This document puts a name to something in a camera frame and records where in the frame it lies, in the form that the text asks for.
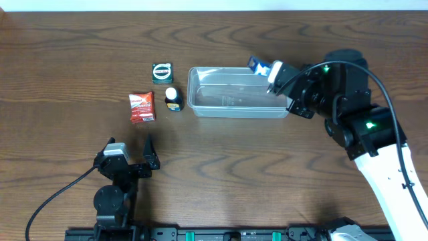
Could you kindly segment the blue fever patch box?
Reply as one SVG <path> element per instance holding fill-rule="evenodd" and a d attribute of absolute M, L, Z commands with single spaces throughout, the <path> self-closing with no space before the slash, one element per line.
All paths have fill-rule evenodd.
<path fill-rule="evenodd" d="M 271 70 L 271 64 L 265 62 L 255 56 L 250 56 L 247 67 L 255 74 L 259 76 L 268 76 Z"/>

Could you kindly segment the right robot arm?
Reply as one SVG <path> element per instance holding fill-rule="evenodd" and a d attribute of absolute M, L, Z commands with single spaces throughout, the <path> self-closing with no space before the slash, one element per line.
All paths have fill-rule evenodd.
<path fill-rule="evenodd" d="M 427 194 L 384 84 L 357 50 L 335 50 L 297 69 L 279 60 L 267 73 L 268 92 L 291 99 L 288 112 L 324 117 L 372 188 L 395 240 L 427 239 Z"/>

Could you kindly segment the red white medicine box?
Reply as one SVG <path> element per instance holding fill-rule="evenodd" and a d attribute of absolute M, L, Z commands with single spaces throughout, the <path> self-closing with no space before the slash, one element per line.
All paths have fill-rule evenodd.
<path fill-rule="evenodd" d="M 155 121 L 154 94 L 134 93 L 129 94 L 131 117 L 130 121 L 134 124 Z"/>

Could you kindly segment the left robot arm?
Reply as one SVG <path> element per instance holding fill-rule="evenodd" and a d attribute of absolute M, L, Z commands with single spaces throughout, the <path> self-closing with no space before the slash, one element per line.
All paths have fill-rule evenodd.
<path fill-rule="evenodd" d="M 94 196 L 97 211 L 95 240 L 149 240 L 150 231 L 134 221 L 138 181 L 152 177 L 161 167 L 150 136 L 144 143 L 143 163 L 130 164 L 125 143 L 110 138 L 94 158 L 95 167 L 112 184 L 101 187 Z"/>

